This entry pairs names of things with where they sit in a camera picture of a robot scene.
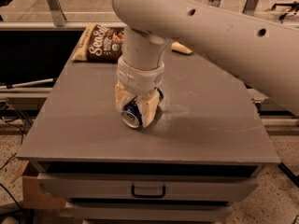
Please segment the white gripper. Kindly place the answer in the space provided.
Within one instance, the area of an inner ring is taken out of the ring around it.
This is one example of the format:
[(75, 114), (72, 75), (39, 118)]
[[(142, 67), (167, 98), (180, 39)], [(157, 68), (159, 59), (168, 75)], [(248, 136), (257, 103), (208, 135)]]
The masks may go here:
[(147, 128), (153, 122), (158, 104), (160, 103), (160, 94), (154, 89), (162, 84), (163, 75), (164, 63), (153, 70), (146, 71), (130, 66), (120, 57), (117, 66), (119, 82), (115, 86), (117, 110), (122, 112), (123, 108), (136, 95), (140, 95), (136, 99), (136, 104), (141, 114), (142, 127)]

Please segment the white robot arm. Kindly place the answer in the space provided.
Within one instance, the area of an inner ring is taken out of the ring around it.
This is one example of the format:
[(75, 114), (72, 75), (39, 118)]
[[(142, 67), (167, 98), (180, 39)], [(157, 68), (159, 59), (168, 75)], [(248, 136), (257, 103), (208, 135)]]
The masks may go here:
[(122, 109), (138, 99), (145, 126), (156, 103), (144, 97), (161, 84), (164, 66), (157, 47), (172, 39), (299, 115), (299, 30), (271, 21), (201, 5), (193, 0), (111, 0), (126, 24), (118, 80)]

